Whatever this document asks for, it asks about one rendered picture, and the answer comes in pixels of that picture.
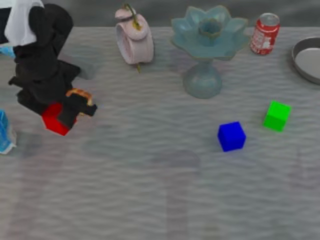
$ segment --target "metal pan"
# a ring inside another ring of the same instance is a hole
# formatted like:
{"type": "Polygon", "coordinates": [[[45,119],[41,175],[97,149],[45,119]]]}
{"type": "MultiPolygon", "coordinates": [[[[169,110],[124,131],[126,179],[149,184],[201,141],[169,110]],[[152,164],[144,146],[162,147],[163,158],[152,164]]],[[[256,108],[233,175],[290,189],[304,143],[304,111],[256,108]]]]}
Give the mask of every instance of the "metal pan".
{"type": "Polygon", "coordinates": [[[307,80],[320,85],[320,37],[299,41],[292,49],[293,64],[307,80]]]}

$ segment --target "light blue object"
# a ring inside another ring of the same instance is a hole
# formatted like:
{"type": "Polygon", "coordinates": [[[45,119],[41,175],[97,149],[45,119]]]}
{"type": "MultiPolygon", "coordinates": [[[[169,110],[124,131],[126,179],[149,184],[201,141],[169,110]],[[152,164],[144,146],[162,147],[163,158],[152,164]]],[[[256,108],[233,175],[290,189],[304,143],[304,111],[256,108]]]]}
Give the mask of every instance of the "light blue object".
{"type": "Polygon", "coordinates": [[[0,109],[0,154],[7,154],[16,146],[16,133],[12,129],[5,111],[0,109]]]}
{"type": "Polygon", "coordinates": [[[207,12],[190,6],[184,18],[174,18],[171,24],[172,44],[198,61],[183,77],[186,92],[199,99],[220,93],[222,79],[212,61],[229,61],[248,45],[250,38],[244,34],[248,20],[232,18],[222,5],[207,12]]]}
{"type": "Polygon", "coordinates": [[[16,57],[12,46],[0,46],[0,53],[12,58],[16,57]]]}

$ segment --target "logo on can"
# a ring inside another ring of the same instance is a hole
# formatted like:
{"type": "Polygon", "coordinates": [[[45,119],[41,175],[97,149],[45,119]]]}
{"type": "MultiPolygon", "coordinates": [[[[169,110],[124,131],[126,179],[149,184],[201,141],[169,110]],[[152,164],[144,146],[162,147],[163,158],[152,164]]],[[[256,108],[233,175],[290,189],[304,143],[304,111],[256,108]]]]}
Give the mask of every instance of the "logo on can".
{"type": "Polygon", "coordinates": [[[280,19],[273,13],[264,13],[256,21],[250,48],[259,55],[272,52],[280,29],[280,19]]]}

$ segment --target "background wall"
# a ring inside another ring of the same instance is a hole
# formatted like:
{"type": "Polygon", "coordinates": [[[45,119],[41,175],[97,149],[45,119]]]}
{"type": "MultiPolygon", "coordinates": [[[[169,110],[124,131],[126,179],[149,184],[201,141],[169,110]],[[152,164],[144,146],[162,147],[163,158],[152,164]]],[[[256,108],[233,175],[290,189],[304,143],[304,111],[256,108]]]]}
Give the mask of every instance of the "background wall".
{"type": "MultiPolygon", "coordinates": [[[[125,0],[42,0],[67,9],[76,26],[114,26],[115,11],[125,0]]],[[[0,7],[12,0],[0,0],[0,7]]],[[[170,26],[170,19],[183,17],[188,6],[205,10],[222,4],[233,17],[250,20],[253,26],[260,14],[271,12],[287,27],[320,27],[320,0],[128,0],[153,27],[170,26]]]]}

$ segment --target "black dressed figurine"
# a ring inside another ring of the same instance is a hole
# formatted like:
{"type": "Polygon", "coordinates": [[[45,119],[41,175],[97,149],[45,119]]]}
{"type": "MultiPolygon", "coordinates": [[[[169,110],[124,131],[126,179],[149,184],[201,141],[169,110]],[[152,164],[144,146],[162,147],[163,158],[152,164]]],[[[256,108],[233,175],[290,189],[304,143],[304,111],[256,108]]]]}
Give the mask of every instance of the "black dressed figurine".
{"type": "Polygon", "coordinates": [[[12,27],[19,21],[15,22],[13,18],[18,18],[15,15],[21,15],[21,12],[14,14],[13,7],[2,36],[13,43],[15,54],[16,76],[9,84],[22,88],[17,94],[18,102],[39,115],[49,105],[61,103],[63,108],[58,120],[72,128],[79,113],[93,116],[97,109],[96,105],[88,106],[88,100],[83,96],[66,96],[73,88],[72,81],[81,71],[75,65],[58,60],[73,28],[73,20],[67,11],[55,4],[31,5],[27,11],[29,35],[27,29],[20,39],[16,37],[20,32],[12,27]]]}

